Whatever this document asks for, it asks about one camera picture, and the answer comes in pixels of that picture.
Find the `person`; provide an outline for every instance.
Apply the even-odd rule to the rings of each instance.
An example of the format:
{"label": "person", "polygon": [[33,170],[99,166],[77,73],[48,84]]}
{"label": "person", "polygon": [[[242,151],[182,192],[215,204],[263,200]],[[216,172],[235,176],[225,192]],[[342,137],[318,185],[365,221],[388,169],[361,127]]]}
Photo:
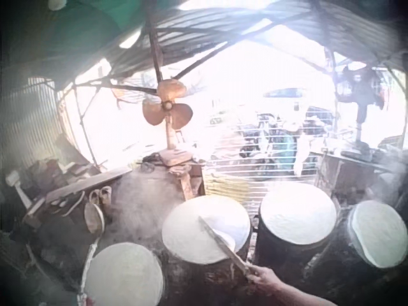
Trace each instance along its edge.
{"label": "person", "polygon": [[272,269],[249,265],[247,278],[266,295],[274,296],[283,305],[290,306],[335,306],[331,301],[309,295],[282,282]]}

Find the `motorbike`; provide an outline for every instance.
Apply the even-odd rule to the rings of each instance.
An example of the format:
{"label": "motorbike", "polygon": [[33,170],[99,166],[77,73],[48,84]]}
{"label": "motorbike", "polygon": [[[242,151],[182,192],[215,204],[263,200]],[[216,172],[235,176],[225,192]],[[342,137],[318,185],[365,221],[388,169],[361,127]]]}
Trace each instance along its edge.
{"label": "motorbike", "polygon": [[241,128],[245,145],[240,157],[253,164],[255,180],[269,180],[279,175],[300,176],[316,169],[317,158],[310,156],[310,140],[325,134],[324,123],[317,117],[304,120],[302,127],[288,126],[270,113],[258,115],[258,126]]}

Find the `wooden plank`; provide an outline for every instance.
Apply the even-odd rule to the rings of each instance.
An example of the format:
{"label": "wooden plank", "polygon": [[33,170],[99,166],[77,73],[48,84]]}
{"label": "wooden plank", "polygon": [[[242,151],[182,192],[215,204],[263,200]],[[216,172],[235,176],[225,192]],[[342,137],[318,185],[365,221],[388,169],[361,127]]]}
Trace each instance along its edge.
{"label": "wooden plank", "polygon": [[105,173],[97,174],[97,175],[94,175],[93,177],[87,178],[86,180],[81,180],[74,184],[53,190],[50,193],[48,193],[47,196],[45,197],[45,203],[48,204],[55,200],[65,198],[66,196],[70,194],[77,193],[79,191],[103,184],[110,180],[116,179],[117,177],[123,174],[126,174],[130,171],[132,171],[131,168],[122,167],[122,168],[114,169],[114,170],[111,170]]}

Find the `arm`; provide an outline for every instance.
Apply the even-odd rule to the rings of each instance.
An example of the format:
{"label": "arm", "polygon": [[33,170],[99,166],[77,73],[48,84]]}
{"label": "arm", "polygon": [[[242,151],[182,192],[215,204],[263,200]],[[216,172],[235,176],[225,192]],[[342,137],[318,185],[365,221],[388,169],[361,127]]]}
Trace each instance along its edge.
{"label": "arm", "polygon": [[274,295],[278,300],[287,306],[335,306],[334,303],[309,295],[292,286],[283,283],[273,270],[260,266],[250,266],[253,274],[248,275],[248,279],[253,281],[258,288],[269,295]]}

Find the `hand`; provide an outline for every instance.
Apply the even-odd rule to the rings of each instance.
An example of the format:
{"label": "hand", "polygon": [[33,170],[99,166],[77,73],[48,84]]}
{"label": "hand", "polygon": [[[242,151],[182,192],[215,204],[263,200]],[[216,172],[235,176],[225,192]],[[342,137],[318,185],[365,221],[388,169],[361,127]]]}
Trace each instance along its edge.
{"label": "hand", "polygon": [[248,267],[250,273],[247,275],[247,278],[265,293],[272,294],[283,284],[272,269],[254,265],[249,265]]}

